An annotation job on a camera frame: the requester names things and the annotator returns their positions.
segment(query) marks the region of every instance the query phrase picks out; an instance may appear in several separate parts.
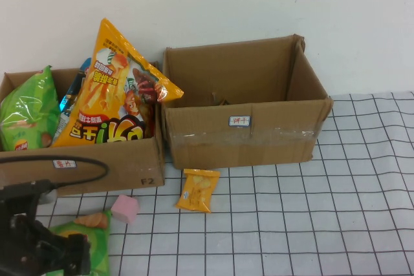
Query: grid mat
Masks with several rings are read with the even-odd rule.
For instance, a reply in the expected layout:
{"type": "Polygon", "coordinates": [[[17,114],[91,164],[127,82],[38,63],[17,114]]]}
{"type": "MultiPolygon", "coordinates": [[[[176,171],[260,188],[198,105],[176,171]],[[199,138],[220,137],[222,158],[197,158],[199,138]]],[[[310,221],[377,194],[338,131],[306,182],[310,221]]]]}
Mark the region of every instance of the grid mat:
{"type": "Polygon", "coordinates": [[[59,198],[55,226],[133,195],[132,225],[111,224],[111,275],[411,275],[414,94],[334,98],[312,161],[220,169],[212,214],[174,207],[184,185],[167,158],[160,188],[59,198]]]}

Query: pink eraser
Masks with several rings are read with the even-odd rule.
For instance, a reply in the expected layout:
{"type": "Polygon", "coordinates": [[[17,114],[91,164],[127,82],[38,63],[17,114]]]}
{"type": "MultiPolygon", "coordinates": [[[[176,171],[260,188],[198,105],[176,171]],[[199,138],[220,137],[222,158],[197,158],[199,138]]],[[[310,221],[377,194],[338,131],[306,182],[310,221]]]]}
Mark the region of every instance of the pink eraser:
{"type": "Polygon", "coordinates": [[[131,224],[136,218],[136,214],[140,211],[140,206],[135,198],[120,195],[116,199],[112,208],[112,216],[122,222],[131,224]]]}

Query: cardboard box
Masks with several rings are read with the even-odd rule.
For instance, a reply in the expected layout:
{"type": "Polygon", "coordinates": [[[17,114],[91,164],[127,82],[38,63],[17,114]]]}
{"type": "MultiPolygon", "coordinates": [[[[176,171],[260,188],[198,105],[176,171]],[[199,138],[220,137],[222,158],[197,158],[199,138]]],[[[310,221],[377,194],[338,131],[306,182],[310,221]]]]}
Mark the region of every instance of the cardboard box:
{"type": "MultiPolygon", "coordinates": [[[[77,72],[78,69],[52,70],[59,99],[66,94],[77,72]]],[[[33,74],[34,72],[5,74],[0,86],[0,101],[33,74]]],[[[160,109],[157,108],[155,136],[152,138],[97,145],[3,151],[0,152],[0,158],[43,154],[56,155],[56,160],[61,159],[59,155],[92,158],[106,163],[111,170],[109,176],[99,181],[63,187],[59,190],[59,195],[163,186],[164,150],[160,129],[160,109]]],[[[55,168],[55,165],[56,162],[53,161],[2,164],[0,186],[40,179],[50,179],[54,182],[75,181],[97,176],[102,172],[101,168],[92,164],[76,163],[75,169],[55,168]]]]}
{"type": "Polygon", "coordinates": [[[162,110],[175,167],[309,161],[333,101],[304,50],[297,35],[167,48],[164,74],[184,91],[162,110]],[[213,106],[212,94],[230,105],[213,106]]]}

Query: green snack bag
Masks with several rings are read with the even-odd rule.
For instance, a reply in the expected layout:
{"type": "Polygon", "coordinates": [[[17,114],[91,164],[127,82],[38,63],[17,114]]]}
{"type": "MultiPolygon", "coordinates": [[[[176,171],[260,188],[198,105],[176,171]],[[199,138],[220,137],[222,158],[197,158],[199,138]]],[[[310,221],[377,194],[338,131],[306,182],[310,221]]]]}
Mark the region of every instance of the green snack bag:
{"type": "Polygon", "coordinates": [[[50,66],[35,73],[1,103],[0,139],[5,151],[48,147],[59,121],[50,66]]]}
{"type": "MultiPolygon", "coordinates": [[[[110,276],[108,239],[111,211],[95,213],[79,217],[73,222],[50,228],[51,232],[68,237],[71,234],[84,234],[88,236],[91,244],[91,273],[89,276],[110,276]]],[[[47,276],[63,276],[63,271],[52,271],[47,276]]]]}

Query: handwritten label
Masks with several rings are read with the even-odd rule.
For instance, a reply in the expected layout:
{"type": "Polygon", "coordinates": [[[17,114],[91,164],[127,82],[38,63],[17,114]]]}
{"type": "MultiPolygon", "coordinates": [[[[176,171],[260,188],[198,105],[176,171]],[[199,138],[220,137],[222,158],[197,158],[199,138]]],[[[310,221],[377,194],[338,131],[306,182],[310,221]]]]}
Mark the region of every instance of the handwritten label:
{"type": "Polygon", "coordinates": [[[53,160],[54,168],[76,168],[75,161],[53,160]]]}
{"type": "Polygon", "coordinates": [[[231,116],[228,119],[229,126],[240,126],[248,127],[250,126],[250,116],[231,116]]]}

